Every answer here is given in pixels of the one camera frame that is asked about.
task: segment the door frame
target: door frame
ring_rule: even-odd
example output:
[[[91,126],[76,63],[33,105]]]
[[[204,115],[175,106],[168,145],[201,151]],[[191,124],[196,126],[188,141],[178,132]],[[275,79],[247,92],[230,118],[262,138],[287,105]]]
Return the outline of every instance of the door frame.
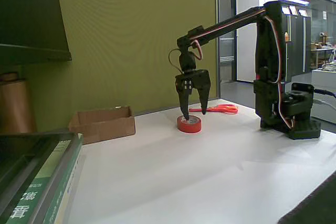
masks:
[[[216,23],[219,22],[219,0],[215,0],[216,5]],[[231,10],[232,10],[232,16],[237,14],[237,8],[236,8],[236,0],[231,0]],[[232,64],[232,71],[231,71],[231,79],[233,81],[237,80],[237,30],[233,31],[234,36],[234,60]],[[219,57],[219,38],[216,39],[216,68],[217,68],[217,97],[221,97],[221,85],[220,85],[220,57]]]

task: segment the orange scissors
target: orange scissors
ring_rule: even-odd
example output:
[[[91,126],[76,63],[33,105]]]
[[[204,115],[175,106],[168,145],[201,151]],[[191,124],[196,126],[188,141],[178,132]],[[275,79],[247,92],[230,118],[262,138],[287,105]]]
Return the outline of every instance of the orange scissors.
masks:
[[[189,109],[189,112],[201,112],[202,109]],[[206,109],[207,112],[221,112],[226,114],[237,114],[238,107],[233,104],[219,104],[215,107],[209,107]]]

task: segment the floor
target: floor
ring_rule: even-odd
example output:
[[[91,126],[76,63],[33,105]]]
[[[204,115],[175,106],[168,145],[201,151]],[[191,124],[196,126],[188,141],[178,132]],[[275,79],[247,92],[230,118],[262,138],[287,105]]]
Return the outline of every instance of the floor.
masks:
[[[311,73],[301,74],[292,78],[292,82],[311,83]],[[291,89],[291,83],[286,84],[286,91]],[[222,82],[220,85],[220,97],[224,100],[235,102],[250,108],[255,108],[255,95],[253,84],[247,82]],[[336,125],[323,120],[321,122],[323,130],[336,133]]]

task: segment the cable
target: cable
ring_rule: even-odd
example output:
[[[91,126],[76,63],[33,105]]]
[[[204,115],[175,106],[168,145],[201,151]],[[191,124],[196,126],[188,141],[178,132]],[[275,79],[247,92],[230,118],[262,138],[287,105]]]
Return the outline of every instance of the cable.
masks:
[[[205,36],[205,35],[211,34],[211,33],[215,32],[215,31],[221,30],[221,29],[223,29],[223,28],[225,28],[225,27],[228,27],[228,26],[230,26],[230,25],[233,25],[233,24],[235,24],[235,23],[237,23],[237,22],[240,22],[240,21],[246,20],[246,19],[248,19],[248,18],[252,18],[252,17],[254,17],[254,16],[257,16],[258,14],[264,13],[265,11],[266,11],[266,9],[262,8],[262,9],[261,9],[260,11],[258,11],[258,12],[255,12],[255,13],[250,14],[250,15],[246,15],[246,16],[244,16],[244,17],[242,17],[242,18],[239,18],[239,19],[237,19],[237,20],[234,20],[234,21],[232,21],[232,22],[230,22],[230,23],[227,23],[227,24],[225,24],[225,25],[223,25],[223,26],[220,26],[220,27],[218,27],[218,28],[216,28],[216,29],[207,31],[207,32],[205,32],[205,33],[199,34],[199,35],[194,36],[194,37],[191,37],[190,40],[198,39],[198,38],[203,37],[203,36]]]
[[[278,78],[275,82],[271,82],[273,84],[276,84],[278,83],[279,81],[281,81],[281,59],[282,59],[282,55],[281,55],[281,50],[280,50],[280,43],[279,43],[279,37],[278,37],[278,33],[275,29],[275,24],[274,24],[274,21],[272,19],[270,19],[268,16],[265,16],[265,19],[268,20],[268,22],[271,24],[271,27],[272,27],[272,31],[273,31],[273,34],[274,34],[274,38],[275,38],[275,43],[277,45],[277,50],[278,50],[278,60],[279,60],[279,69],[278,69]]]
[[[319,105],[327,105],[327,106],[333,108],[334,110],[336,110],[335,106],[333,106],[333,105],[331,105],[331,104],[329,104],[329,103],[327,103],[325,101],[319,100],[319,99],[313,99],[313,103],[319,104]]]
[[[175,49],[172,49],[170,50],[169,54],[168,54],[168,61],[170,63],[170,65],[172,65],[174,68],[176,68],[181,74],[183,74],[182,70],[180,68],[178,68],[177,66],[175,66],[174,64],[172,64],[171,60],[170,60],[170,54],[173,52],[173,51],[180,51],[178,48],[175,48]]]
[[[330,95],[336,99],[336,94],[326,89],[314,89],[314,93]]]
[[[279,36],[278,33],[275,29],[275,24],[274,21],[272,19],[270,19],[268,16],[265,16],[265,19],[267,19],[267,21],[271,24],[272,30],[273,30],[273,34],[274,34],[274,38],[275,38],[275,43],[277,45],[277,50],[278,50],[278,60],[279,60],[279,68],[278,68],[278,78],[275,82],[271,82],[272,84],[278,84],[278,96],[279,96],[279,101],[278,101],[278,111],[279,111],[279,115],[281,117],[281,119],[283,120],[283,122],[286,124],[286,126],[289,129],[292,129],[295,125],[295,120],[294,118],[291,119],[291,125],[288,123],[288,121],[286,120],[286,118],[284,117],[284,115],[281,112],[281,50],[280,50],[280,43],[279,43]]]
[[[197,60],[203,60],[203,52],[202,52],[202,49],[201,49],[201,46],[200,46],[198,40],[197,40],[197,39],[194,40],[193,42],[191,42],[190,45],[192,45],[193,43],[196,43],[196,47],[197,47],[197,51],[198,51],[199,56],[197,56],[197,55],[196,55],[195,53],[193,53],[193,52],[192,52],[192,54],[195,56],[195,58],[196,58]]]

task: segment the ceiling light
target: ceiling light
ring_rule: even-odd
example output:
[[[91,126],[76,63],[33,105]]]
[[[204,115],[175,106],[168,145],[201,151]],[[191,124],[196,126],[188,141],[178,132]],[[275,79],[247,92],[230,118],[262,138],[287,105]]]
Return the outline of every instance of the ceiling light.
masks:
[[[293,2],[293,3],[298,3],[301,5],[309,5],[308,1],[303,1],[303,0],[284,0],[284,1],[289,1],[289,2]]]

